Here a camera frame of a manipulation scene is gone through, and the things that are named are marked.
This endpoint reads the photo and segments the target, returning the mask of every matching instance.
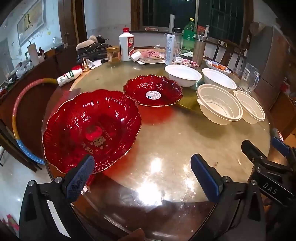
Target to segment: window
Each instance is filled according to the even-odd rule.
[[[175,15],[175,27],[184,28],[189,18],[196,16],[196,0],[141,0],[140,6],[142,28],[152,26],[168,31],[171,14]]]
[[[168,31],[170,14],[175,15],[177,28],[184,28],[194,18],[196,25],[210,25],[210,37],[240,44],[244,0],[140,0],[140,29]]]

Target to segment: green plastic bottle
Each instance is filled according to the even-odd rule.
[[[194,25],[194,18],[191,18],[189,23],[184,28],[182,53],[193,52],[196,37],[196,27]]]

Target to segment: white bowl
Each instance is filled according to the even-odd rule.
[[[224,66],[224,65],[222,65],[222,64],[220,64],[220,63],[218,63],[218,62],[215,62],[215,61],[212,61],[212,60],[206,60],[205,63],[206,63],[206,65],[207,65],[207,67],[210,68],[210,69],[217,70],[217,71],[219,71],[219,72],[221,72],[221,73],[223,73],[223,74],[225,74],[225,75],[229,75],[229,74],[231,74],[230,69],[227,68],[227,67],[226,67],[225,70],[220,70],[220,69],[214,67],[213,65],[211,65],[211,64],[216,64],[216,65]]]
[[[165,71],[168,73],[170,80],[176,81],[183,87],[193,86],[196,81],[202,78],[201,73],[197,70],[184,65],[170,64],[165,67]]]
[[[242,118],[250,123],[255,124],[258,121],[265,120],[265,112],[259,103],[250,95],[243,91],[234,91],[234,96],[241,103],[244,113]]]
[[[205,83],[216,85],[228,92],[232,92],[237,88],[236,83],[221,72],[214,69],[202,69],[203,74],[205,75]]]
[[[243,110],[241,104],[223,88],[204,84],[198,87],[196,94],[201,111],[216,124],[227,125],[242,118]]]

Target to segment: picture frame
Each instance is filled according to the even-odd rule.
[[[45,0],[37,0],[17,23],[20,47],[45,24]]]

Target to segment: gold jar lid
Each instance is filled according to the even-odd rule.
[[[120,51],[120,47],[119,46],[112,46],[107,48],[107,53],[114,53],[114,52],[119,52]]]

